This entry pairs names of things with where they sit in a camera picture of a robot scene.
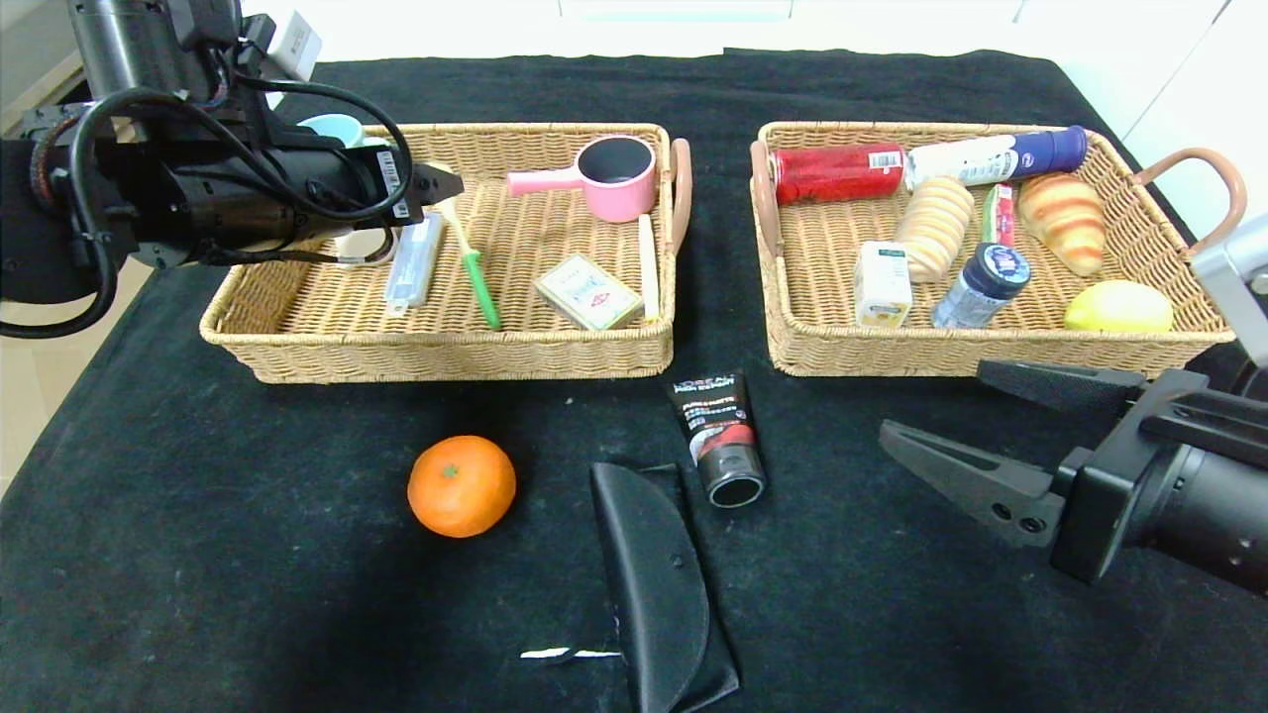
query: pink saucepan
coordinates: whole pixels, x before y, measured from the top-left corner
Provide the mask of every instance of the pink saucepan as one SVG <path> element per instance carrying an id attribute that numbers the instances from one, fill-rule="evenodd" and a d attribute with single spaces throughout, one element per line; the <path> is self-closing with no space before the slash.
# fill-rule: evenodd
<path id="1" fill-rule="evenodd" d="M 604 136 L 583 146 L 567 169 L 506 175 L 511 197 L 560 188 L 582 189 L 596 218 L 610 223 L 637 219 L 656 203 L 656 154 L 640 138 Z"/>

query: wooden stick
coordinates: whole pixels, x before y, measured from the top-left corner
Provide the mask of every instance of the wooden stick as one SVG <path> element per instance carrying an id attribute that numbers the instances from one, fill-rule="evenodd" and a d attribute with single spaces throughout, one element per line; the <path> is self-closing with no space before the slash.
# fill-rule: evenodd
<path id="1" fill-rule="evenodd" d="M 661 280 L 656 271 L 656 236 L 652 233 L 652 216 L 638 217 L 638 256 L 643 273 L 643 317 L 648 322 L 661 318 Z"/>

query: wicker basket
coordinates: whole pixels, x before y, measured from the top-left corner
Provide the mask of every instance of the wicker basket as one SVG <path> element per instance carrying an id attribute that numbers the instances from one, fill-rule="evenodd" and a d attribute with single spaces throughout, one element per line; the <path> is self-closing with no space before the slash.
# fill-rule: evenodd
<path id="1" fill-rule="evenodd" d="M 389 317 L 388 265 L 270 263 L 236 266 L 203 315 L 203 339 L 270 383 L 568 379 L 647 377 L 673 358 L 675 256 L 691 212 L 691 154 L 656 124 L 413 124 L 402 131 L 416 161 L 449 164 L 467 190 L 458 213 L 502 317 L 484 324 L 458 245 L 443 241 L 427 302 Z M 382 129 L 370 133 L 383 136 Z M 652 209 L 661 318 L 625 329 L 576 327 L 538 296 L 533 280 L 582 252 L 635 289 L 638 225 L 601 222 L 581 192 L 508 198 L 510 170 L 567 166 L 597 136 L 624 133 L 657 152 Z M 671 184 L 676 194 L 671 199 Z"/>
<path id="2" fill-rule="evenodd" d="M 1240 176 L 1206 150 L 1175 154 L 1140 175 L 1104 137 L 1089 132 L 1088 157 L 1078 175 L 1096 188 L 1108 222 L 1106 261 L 1093 278 L 1068 270 L 1018 221 L 1017 244 L 1033 269 L 1031 284 L 994 318 L 989 329 L 933 329 L 929 311 L 946 283 L 913 285 L 912 312 L 903 327 L 858 327 L 853 320 L 853 268 L 858 244 L 893 237 L 907 193 L 891 198 L 776 207 L 767 151 L 893 141 L 908 148 L 994 133 L 1052 127 L 776 122 L 762 127 L 751 147 L 766 334 L 776 368 L 801 377 L 971 376 L 980 359 L 1019 359 L 1145 372 L 1156 376 L 1182 367 L 1221 341 L 1234 339 L 1188 266 L 1188 250 L 1145 190 L 1158 174 L 1186 157 L 1211 161 L 1229 183 L 1234 200 L 1217 232 L 1235 227 L 1244 211 Z M 980 235 L 980 207 L 989 186 L 971 188 L 978 209 L 967 235 Z M 959 274 L 970 250 L 961 250 Z M 1065 306 L 1103 279 L 1131 279 L 1160 289 L 1175 308 L 1174 331 L 1113 334 L 1063 329 Z"/>

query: tube cap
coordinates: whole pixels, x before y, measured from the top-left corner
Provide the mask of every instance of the tube cap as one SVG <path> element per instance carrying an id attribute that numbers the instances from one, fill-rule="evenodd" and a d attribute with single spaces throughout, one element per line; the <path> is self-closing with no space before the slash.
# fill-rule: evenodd
<path id="1" fill-rule="evenodd" d="M 697 467 L 709 502 L 718 507 L 748 505 L 766 490 L 766 474 L 752 445 L 719 445 L 701 454 Z"/>

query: green toothbrush handle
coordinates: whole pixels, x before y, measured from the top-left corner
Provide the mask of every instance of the green toothbrush handle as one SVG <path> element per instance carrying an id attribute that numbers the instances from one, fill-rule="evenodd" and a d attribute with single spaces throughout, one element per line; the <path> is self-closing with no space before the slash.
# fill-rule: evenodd
<path id="1" fill-rule="evenodd" d="M 488 293 L 488 285 L 484 284 L 484 270 L 479 266 L 479 251 L 472 250 L 463 255 L 463 264 L 467 265 L 467 274 L 472 278 L 472 289 L 476 291 L 476 301 L 479 302 L 479 308 L 484 312 L 484 321 L 496 330 L 502 329 L 502 318 L 497 316 L 497 304 L 493 304 L 493 296 Z"/>

